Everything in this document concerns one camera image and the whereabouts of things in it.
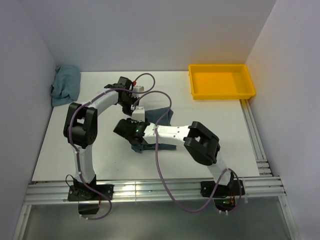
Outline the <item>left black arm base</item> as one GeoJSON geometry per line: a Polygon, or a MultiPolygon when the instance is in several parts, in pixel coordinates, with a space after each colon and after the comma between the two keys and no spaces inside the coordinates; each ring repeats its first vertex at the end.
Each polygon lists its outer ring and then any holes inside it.
{"type": "MultiPolygon", "coordinates": [[[[114,193],[113,184],[98,184],[93,186],[93,188],[112,200],[114,193]]],[[[82,215],[95,215],[100,209],[101,201],[103,197],[98,193],[88,189],[84,185],[75,186],[71,185],[69,187],[69,192],[67,196],[68,202],[78,203],[78,213],[82,215]]]]}

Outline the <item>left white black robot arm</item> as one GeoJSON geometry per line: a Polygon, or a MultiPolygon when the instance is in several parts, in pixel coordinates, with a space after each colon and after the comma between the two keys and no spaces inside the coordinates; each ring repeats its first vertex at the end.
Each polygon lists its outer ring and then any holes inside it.
{"type": "Polygon", "coordinates": [[[73,102],[68,106],[63,128],[75,155],[75,180],[83,183],[79,194],[86,200],[96,197],[96,173],[93,167],[92,148],[98,135],[98,117],[113,105],[120,105],[124,114],[132,114],[132,105],[138,100],[144,87],[136,86],[135,81],[120,77],[117,83],[108,84],[102,93],[85,103],[73,102]]]}

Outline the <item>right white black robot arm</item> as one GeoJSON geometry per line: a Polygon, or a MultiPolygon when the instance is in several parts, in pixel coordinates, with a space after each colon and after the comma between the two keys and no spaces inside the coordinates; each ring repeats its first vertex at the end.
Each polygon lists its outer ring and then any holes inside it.
{"type": "Polygon", "coordinates": [[[133,146],[162,145],[182,146],[193,160],[208,168],[216,183],[217,191],[229,194],[233,188],[232,173],[227,169],[220,153],[219,138],[198,121],[185,126],[164,126],[150,122],[121,119],[113,130],[133,146]]]}

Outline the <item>dark teal t-shirt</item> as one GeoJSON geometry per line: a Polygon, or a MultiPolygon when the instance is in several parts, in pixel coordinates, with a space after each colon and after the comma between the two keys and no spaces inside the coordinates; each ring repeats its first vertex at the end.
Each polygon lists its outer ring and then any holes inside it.
{"type": "MultiPolygon", "coordinates": [[[[145,111],[145,118],[149,123],[155,124],[159,118],[164,115],[164,117],[160,120],[159,125],[161,126],[171,126],[171,119],[174,114],[172,110],[168,110],[168,107],[152,109],[145,111]]],[[[131,145],[131,149],[139,154],[142,154],[143,151],[153,151],[156,149],[156,144],[141,144],[141,145],[131,145]]],[[[177,147],[171,144],[158,144],[158,150],[160,151],[175,151],[177,147]]]]}

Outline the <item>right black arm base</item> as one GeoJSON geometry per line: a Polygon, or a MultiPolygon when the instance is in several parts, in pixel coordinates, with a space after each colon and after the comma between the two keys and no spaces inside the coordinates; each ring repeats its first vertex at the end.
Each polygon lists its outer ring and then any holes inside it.
{"type": "MultiPolygon", "coordinates": [[[[218,185],[216,191],[213,194],[213,201],[215,207],[221,212],[229,212],[233,210],[236,205],[236,197],[244,197],[245,187],[243,181],[239,181],[240,184],[235,180],[231,186],[218,185]]],[[[204,198],[209,198],[216,183],[214,181],[201,181],[200,182],[200,194],[204,198]]]]}

